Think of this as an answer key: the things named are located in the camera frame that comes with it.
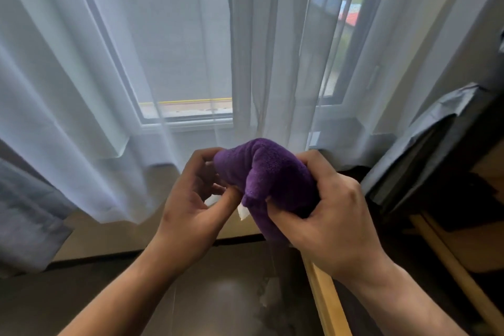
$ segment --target purple cloth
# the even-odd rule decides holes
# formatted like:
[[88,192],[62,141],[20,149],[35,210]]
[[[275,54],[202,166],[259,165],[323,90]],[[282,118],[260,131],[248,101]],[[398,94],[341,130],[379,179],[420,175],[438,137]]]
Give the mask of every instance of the purple cloth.
[[267,197],[301,218],[307,218],[320,200],[308,168],[287,149],[265,138],[221,150],[214,165],[224,181],[243,192],[242,205],[267,240],[288,242],[268,217]]

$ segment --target forearm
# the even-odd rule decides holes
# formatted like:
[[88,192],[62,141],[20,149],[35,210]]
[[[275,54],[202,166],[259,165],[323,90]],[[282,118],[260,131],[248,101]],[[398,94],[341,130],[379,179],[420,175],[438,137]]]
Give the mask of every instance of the forearm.
[[60,333],[60,336],[137,336],[175,275],[160,271],[147,248]]
[[349,284],[349,289],[386,335],[467,336],[413,278],[392,261],[387,273],[374,282]]

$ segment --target gray curtain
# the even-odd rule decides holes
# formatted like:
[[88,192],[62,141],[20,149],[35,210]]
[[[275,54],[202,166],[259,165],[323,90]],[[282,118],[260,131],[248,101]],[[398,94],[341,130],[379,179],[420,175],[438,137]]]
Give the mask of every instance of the gray curtain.
[[74,209],[54,187],[0,159],[0,276],[45,269],[72,233],[63,220]]

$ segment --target white curtain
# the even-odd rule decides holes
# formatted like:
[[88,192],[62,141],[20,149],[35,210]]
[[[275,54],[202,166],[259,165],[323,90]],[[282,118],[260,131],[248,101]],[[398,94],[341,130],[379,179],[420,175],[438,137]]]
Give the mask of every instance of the white curtain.
[[439,97],[446,22],[487,1],[459,22],[463,0],[0,0],[0,138],[101,222],[147,218],[197,148],[372,165]]

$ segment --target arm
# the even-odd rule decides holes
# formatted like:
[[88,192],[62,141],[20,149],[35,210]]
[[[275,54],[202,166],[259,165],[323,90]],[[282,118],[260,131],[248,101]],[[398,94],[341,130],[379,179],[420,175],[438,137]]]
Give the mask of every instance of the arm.
[[359,183],[336,173],[316,150],[298,155],[321,201],[307,219],[268,202],[268,215],[291,243],[349,288],[389,335],[466,333],[381,247]]
[[[211,162],[220,148],[197,150],[173,186],[151,243],[60,333],[60,336],[140,335],[170,284],[211,247],[240,203]],[[207,207],[211,194],[222,198]]]

